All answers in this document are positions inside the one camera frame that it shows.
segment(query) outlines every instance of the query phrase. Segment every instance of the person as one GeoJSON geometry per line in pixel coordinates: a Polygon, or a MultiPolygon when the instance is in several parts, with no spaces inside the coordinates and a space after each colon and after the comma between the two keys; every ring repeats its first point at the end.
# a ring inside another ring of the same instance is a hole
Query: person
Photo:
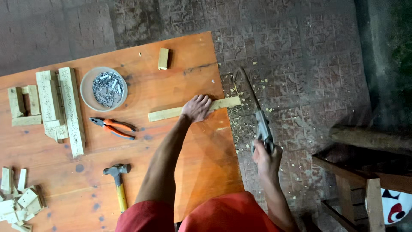
{"type": "MultiPolygon", "coordinates": [[[[175,231],[176,163],[187,130],[207,117],[211,104],[207,95],[196,95],[184,105],[176,125],[150,161],[135,204],[120,215],[116,232],[175,231]]],[[[269,155],[258,140],[255,147],[253,159],[265,191],[268,215],[253,195],[244,191],[204,202],[182,221],[179,231],[299,231],[279,184],[282,149],[276,146],[269,155]]]]}

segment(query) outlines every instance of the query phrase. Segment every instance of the stone tile floor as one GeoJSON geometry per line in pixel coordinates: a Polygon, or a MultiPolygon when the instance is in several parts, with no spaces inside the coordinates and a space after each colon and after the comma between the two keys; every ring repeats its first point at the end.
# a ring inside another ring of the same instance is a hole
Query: stone tile floor
{"type": "Polygon", "coordinates": [[[343,230],[319,207],[335,197],[334,177],[311,156],[328,129],[370,107],[353,0],[2,0],[0,76],[126,47],[212,31],[245,189],[267,211],[248,147],[256,132],[242,66],[284,147],[281,186],[298,217],[343,230]]]}

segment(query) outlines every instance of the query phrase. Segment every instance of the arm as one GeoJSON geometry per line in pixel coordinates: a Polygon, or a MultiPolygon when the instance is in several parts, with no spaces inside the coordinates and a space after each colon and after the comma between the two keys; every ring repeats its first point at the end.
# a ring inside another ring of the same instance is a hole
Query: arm
{"type": "Polygon", "coordinates": [[[260,183],[266,196],[270,220],[283,231],[299,231],[279,184],[279,166],[283,150],[276,146],[269,155],[262,141],[255,140],[253,159],[257,163],[260,183]]]}
{"type": "Polygon", "coordinates": [[[175,168],[183,140],[192,123],[205,119],[211,104],[212,100],[208,96],[196,95],[184,105],[178,122],[153,155],[135,203],[155,200],[174,207],[175,168]]]}

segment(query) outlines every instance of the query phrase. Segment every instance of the hammer head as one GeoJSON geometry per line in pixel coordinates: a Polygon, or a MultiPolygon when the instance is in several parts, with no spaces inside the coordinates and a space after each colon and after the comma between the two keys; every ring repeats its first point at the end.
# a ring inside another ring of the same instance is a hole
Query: hammer head
{"type": "Polygon", "coordinates": [[[103,170],[103,174],[105,175],[112,175],[113,177],[119,176],[121,173],[129,173],[131,170],[131,165],[130,164],[115,164],[110,168],[105,168],[103,170]]]}

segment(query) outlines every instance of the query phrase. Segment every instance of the orange wooden table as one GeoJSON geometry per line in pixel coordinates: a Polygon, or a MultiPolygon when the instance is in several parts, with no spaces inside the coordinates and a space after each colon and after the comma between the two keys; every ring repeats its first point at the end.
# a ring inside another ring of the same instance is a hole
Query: orange wooden table
{"type": "MultiPolygon", "coordinates": [[[[34,231],[113,231],[119,217],[114,179],[103,169],[131,163],[123,175],[129,206],[134,203],[149,160],[177,118],[149,122],[147,114],[180,107],[196,94],[224,98],[210,32],[118,50],[70,62],[1,77],[0,164],[28,168],[28,185],[40,184],[49,208],[28,223],[34,231]],[[159,49],[171,49],[168,70],[157,69],[159,49]],[[44,135],[43,125],[11,127],[7,88],[35,85],[38,71],[75,69],[77,85],[97,66],[116,69],[128,83],[129,94],[119,108],[100,113],[80,99],[86,155],[72,158],[68,139],[57,144],[44,135]],[[138,128],[136,140],[118,138],[88,121],[89,117],[114,118],[138,128]],[[83,165],[84,170],[76,171],[83,165]]],[[[226,109],[193,124],[176,167],[175,222],[205,200],[243,190],[242,178],[226,109]]],[[[0,222],[1,231],[13,231],[0,222]]]]}

